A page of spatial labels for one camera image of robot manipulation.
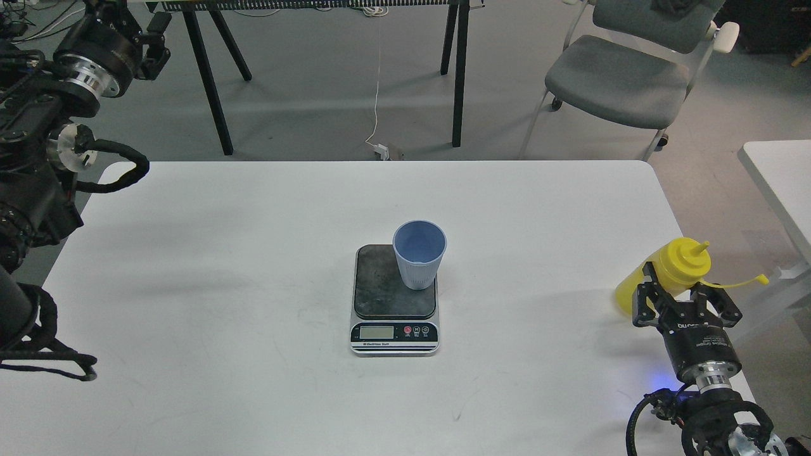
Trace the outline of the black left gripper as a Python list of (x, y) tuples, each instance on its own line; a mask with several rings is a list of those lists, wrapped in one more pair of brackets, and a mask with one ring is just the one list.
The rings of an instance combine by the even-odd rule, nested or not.
[[(53, 60), (64, 66), (83, 61), (104, 81), (98, 96), (118, 98), (134, 80), (156, 80), (170, 59), (165, 45), (165, 31), (172, 14), (159, 11), (153, 15), (146, 32), (129, 11), (127, 1), (83, 1), (83, 17), (53, 52)], [(147, 46), (142, 50), (137, 44)]]

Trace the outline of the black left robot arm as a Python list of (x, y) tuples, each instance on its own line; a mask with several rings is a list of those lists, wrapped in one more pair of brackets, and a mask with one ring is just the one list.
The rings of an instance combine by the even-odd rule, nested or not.
[(2, 349), (23, 341), (39, 306), (12, 279), (29, 249), (57, 245), (83, 225), (75, 194), (115, 193), (142, 179), (150, 162), (134, 148), (95, 138), (102, 98), (133, 80), (154, 80), (170, 58), (170, 13), (141, 28), (125, 1), (87, 1), (51, 58), (2, 37)]

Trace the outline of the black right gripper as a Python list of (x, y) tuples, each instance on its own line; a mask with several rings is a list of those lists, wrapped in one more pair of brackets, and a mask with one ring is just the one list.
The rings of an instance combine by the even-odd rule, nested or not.
[(742, 364), (724, 328), (743, 318), (724, 288), (697, 283), (689, 290), (687, 311), (663, 288), (652, 262), (641, 267), (643, 280), (632, 295), (632, 325), (651, 326), (663, 337), (677, 379), (694, 384), (706, 373), (702, 365), (720, 367), (726, 376), (741, 372)]

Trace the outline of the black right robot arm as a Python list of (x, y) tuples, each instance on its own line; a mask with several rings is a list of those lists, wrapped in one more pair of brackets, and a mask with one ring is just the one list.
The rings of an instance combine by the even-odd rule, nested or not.
[(637, 404), (625, 431), (626, 453), (637, 454), (637, 421), (651, 406), (657, 418), (680, 428), (686, 455), (788, 454), (762, 407), (732, 387), (742, 364), (726, 330), (743, 315), (725, 289), (697, 283), (689, 300), (678, 301), (661, 285), (652, 262), (641, 271), (643, 280), (632, 297), (632, 324), (658, 330), (682, 386), (648, 393)]

